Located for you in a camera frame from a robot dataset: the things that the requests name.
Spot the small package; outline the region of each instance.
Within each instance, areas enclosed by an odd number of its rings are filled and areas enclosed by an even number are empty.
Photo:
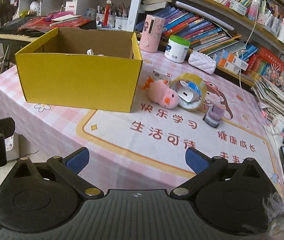
[[[233,63],[227,61],[226,59],[214,54],[213,59],[215,60],[215,62],[217,63],[218,66],[226,68],[232,72],[234,72],[235,74],[238,74],[240,71],[240,68],[236,65],[234,65]]]
[[[154,81],[157,81],[157,80],[163,80],[165,81],[166,84],[169,84],[170,83],[170,79],[171,79],[172,75],[170,73],[164,73],[163,71],[161,70],[153,70],[153,73],[152,73],[152,79]]]
[[[225,50],[222,51],[221,58],[226,59],[227,61],[231,62],[232,64],[243,70],[246,70],[248,68],[248,63]]]
[[[74,15],[75,15],[75,12],[76,12],[76,2],[66,2],[66,5],[65,5],[65,11],[66,12],[73,12]]]

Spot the stack of papers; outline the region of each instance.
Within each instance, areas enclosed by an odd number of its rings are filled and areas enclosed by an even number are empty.
[[[266,78],[256,81],[255,85],[253,91],[266,118],[272,121],[277,114],[284,117],[284,93]]]

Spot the white cable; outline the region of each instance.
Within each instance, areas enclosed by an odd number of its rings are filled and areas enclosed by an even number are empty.
[[[258,3],[257,3],[257,14],[256,14],[256,16],[255,16],[254,26],[253,26],[253,28],[252,28],[252,31],[251,31],[250,36],[248,37],[248,40],[247,40],[246,43],[245,43],[245,47],[248,45],[249,40],[250,40],[250,38],[251,38],[251,36],[252,36],[252,34],[253,34],[253,32],[254,32],[254,29],[255,29],[255,27],[256,27],[256,25],[257,25],[257,21],[258,21],[258,11],[259,11],[259,6],[258,6]],[[243,60],[243,55],[244,55],[244,51],[242,51],[241,60]],[[266,129],[264,128],[264,125],[260,122],[259,118],[257,117],[257,115],[255,114],[255,112],[253,111],[253,109],[251,108],[250,104],[248,103],[248,101],[246,100],[246,98],[245,98],[245,96],[244,96],[243,89],[242,89],[242,85],[241,85],[241,70],[240,70],[240,72],[239,72],[239,83],[240,83],[240,88],[241,88],[242,96],[243,96],[245,102],[247,103],[247,105],[248,105],[249,108],[251,109],[251,111],[252,111],[252,113],[254,114],[255,118],[257,119],[258,123],[259,123],[260,125],[262,125],[263,129],[264,129],[265,132],[267,133]]]

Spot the figurine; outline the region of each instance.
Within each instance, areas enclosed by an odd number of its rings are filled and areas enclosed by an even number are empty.
[[[163,80],[151,82],[148,93],[151,101],[166,109],[172,109],[179,104],[178,93],[170,89]]]

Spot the blue gripper pad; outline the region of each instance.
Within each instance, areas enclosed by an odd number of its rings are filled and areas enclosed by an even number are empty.
[[[86,165],[88,165],[88,162],[90,160],[90,152],[86,147],[82,147],[66,158],[63,158],[62,163],[72,170],[75,174],[79,174],[82,169]]]

